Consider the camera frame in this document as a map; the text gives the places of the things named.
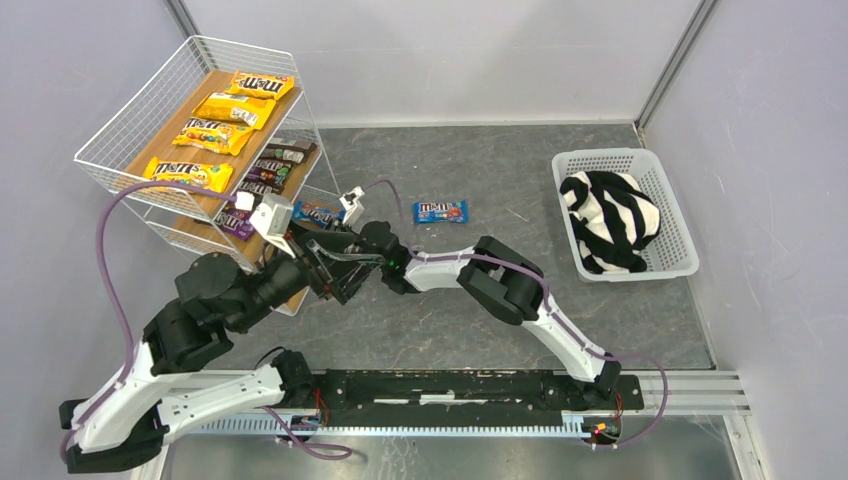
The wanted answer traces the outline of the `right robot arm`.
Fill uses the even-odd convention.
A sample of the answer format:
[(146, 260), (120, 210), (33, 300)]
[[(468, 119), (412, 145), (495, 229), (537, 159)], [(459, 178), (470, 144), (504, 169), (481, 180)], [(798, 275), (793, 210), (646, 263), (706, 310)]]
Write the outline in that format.
[(325, 296), (347, 302), (372, 272), (398, 295), (460, 289), (494, 318), (526, 329), (546, 346), (586, 406), (617, 395), (620, 360), (565, 315), (535, 264), (491, 236), (462, 250), (426, 253), (403, 245), (389, 223), (372, 221), (358, 232), (307, 231), (298, 243)]

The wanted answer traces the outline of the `yellow M&M bag bottom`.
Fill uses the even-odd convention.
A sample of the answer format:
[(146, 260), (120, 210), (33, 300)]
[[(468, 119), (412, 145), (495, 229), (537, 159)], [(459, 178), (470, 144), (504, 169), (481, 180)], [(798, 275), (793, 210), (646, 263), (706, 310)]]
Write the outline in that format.
[(260, 130), (270, 119), (275, 107), (276, 101), (273, 99), (213, 92), (194, 108), (192, 115)]

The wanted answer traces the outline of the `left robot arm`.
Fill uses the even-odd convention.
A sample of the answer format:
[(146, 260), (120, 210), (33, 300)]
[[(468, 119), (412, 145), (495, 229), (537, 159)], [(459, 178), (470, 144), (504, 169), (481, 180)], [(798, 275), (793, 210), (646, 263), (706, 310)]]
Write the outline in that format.
[(229, 352), (232, 334), (248, 332), (302, 291), (345, 303), (385, 262), (347, 227), (293, 227), (253, 272), (227, 254), (201, 256), (176, 278), (176, 298), (144, 327), (115, 376), (91, 398), (60, 405), (68, 472), (131, 470), (190, 429), (242, 410), (320, 406), (304, 356), (284, 348), (236, 381), (184, 397), (172, 390)]

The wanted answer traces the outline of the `purple brown M&M bag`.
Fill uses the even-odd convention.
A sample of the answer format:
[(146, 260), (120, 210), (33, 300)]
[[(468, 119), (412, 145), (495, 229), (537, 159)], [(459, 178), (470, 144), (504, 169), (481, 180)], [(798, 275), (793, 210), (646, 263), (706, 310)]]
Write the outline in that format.
[(244, 179), (239, 183), (236, 191), (247, 192), (257, 196), (264, 196), (267, 194), (279, 194), (282, 191), (282, 186), (275, 181), (262, 179)]

